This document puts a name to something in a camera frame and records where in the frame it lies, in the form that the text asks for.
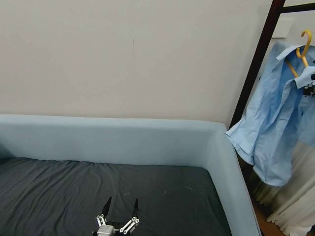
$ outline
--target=yellow hanger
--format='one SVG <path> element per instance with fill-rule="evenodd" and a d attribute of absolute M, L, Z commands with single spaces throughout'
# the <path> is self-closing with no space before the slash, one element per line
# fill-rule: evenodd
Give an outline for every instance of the yellow hanger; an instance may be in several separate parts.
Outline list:
<path fill-rule="evenodd" d="M 309 64 L 308 64 L 308 62 L 307 62 L 307 60 L 306 60 L 305 55 L 306 55 L 306 53 L 308 52 L 309 47 L 310 47 L 310 43 L 311 43 L 311 40 L 312 40 L 312 33 L 307 29 L 307 30 L 305 30 L 305 31 L 302 32 L 301 37 L 303 37 L 305 34 L 307 34 L 307 43 L 306 43 L 306 45 L 305 45 L 305 48 L 304 48 L 304 50 L 303 50 L 303 53 L 302 53 L 302 55 L 301 55 L 301 53 L 300 53 L 300 48 L 297 48 L 297 49 L 296 49 L 296 55 L 297 55 L 298 58 L 301 58 L 301 59 L 302 59 L 303 64 L 305 65 L 305 67 L 307 67 L 307 66 L 309 66 Z"/>

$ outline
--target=white curtain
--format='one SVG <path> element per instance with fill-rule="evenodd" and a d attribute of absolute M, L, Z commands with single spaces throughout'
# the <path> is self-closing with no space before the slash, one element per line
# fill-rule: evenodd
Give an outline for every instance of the white curtain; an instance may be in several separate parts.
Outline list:
<path fill-rule="evenodd" d="M 315 147 L 299 142 L 290 181 L 283 187 L 259 181 L 253 193 L 260 204 L 271 207 L 268 222 L 274 222 L 287 236 L 305 236 L 315 225 Z"/>

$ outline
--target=dark gray bed sheet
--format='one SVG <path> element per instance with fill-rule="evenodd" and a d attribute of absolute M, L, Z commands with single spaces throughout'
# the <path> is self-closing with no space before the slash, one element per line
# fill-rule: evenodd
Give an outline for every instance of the dark gray bed sheet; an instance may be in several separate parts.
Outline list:
<path fill-rule="evenodd" d="M 1 236 L 91 236 L 126 222 L 139 199 L 133 236 L 230 236 L 216 189 L 202 168 L 114 165 L 27 158 L 0 160 Z"/>

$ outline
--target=wooden floor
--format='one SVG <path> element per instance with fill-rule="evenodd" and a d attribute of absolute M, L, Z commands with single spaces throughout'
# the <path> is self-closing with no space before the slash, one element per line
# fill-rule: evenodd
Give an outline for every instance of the wooden floor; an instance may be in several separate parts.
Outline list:
<path fill-rule="evenodd" d="M 284 234 L 277 225 L 275 225 L 272 222 L 266 221 L 267 216 L 270 215 L 270 211 L 265 206 L 260 205 L 256 200 L 253 199 L 252 205 L 255 210 L 260 230 L 264 236 L 284 236 Z"/>

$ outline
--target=light blue bed frame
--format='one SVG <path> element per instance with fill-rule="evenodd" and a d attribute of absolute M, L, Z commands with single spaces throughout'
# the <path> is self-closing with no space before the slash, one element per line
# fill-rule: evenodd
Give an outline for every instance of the light blue bed frame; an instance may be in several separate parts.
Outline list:
<path fill-rule="evenodd" d="M 234 149 L 222 123 L 0 115 L 0 158 L 202 167 L 233 236 L 259 236 Z"/>

